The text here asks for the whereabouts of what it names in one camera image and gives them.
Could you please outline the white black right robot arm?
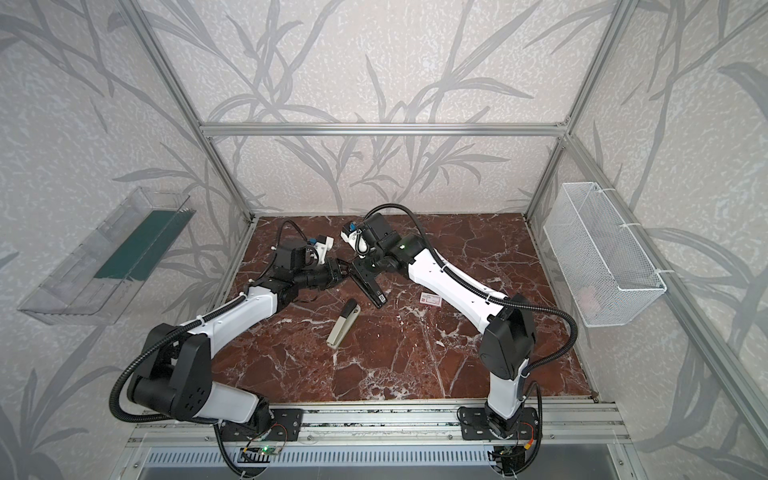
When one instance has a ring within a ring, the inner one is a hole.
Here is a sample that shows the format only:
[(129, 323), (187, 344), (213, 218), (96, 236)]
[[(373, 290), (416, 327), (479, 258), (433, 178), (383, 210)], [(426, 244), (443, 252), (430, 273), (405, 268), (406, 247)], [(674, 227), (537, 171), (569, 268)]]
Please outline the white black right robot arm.
[[(527, 398), (526, 379), (575, 346), (575, 319), (562, 310), (531, 304), (521, 295), (509, 297), (462, 272), (438, 253), (420, 220), (401, 204), (373, 208), (361, 221), (345, 224), (341, 236), (356, 255), (349, 273), (375, 307), (387, 302), (377, 276), (397, 272), (448, 302), (482, 335), (478, 354), (490, 374), (487, 421), (498, 437), (508, 437)], [(555, 352), (533, 361), (535, 313), (563, 320), (568, 339)]]

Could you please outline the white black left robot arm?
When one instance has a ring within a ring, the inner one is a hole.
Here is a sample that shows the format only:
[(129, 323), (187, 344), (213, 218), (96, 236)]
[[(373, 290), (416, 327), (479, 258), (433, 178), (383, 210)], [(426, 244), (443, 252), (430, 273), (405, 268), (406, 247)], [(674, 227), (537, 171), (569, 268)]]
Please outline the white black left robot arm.
[(142, 352), (112, 387), (112, 416), (135, 424), (227, 422), (267, 430), (273, 423), (268, 400), (214, 381), (213, 359), (242, 333), (284, 310), (301, 291), (322, 291), (346, 280), (351, 264), (329, 255), (332, 244), (326, 236), (277, 239), (264, 271), (235, 298), (179, 326), (153, 328)]

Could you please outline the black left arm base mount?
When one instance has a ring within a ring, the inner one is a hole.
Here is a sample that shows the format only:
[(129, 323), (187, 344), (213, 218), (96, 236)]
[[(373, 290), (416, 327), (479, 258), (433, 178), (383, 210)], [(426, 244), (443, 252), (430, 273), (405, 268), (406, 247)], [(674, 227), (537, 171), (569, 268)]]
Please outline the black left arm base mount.
[(304, 410), (300, 408), (271, 409), (257, 414), (253, 422), (239, 424), (225, 422), (220, 428), (224, 442), (244, 442), (246, 440), (266, 440), (276, 442), (295, 442), (301, 430)]

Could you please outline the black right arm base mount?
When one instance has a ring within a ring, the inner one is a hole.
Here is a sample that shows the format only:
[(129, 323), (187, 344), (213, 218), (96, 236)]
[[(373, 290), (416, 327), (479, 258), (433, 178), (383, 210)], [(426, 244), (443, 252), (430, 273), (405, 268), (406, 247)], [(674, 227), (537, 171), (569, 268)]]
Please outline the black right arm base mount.
[(457, 410), (457, 420), (463, 440), (513, 440), (536, 439), (536, 428), (541, 420), (533, 407), (521, 407), (511, 418), (504, 419), (488, 407), (462, 406)]

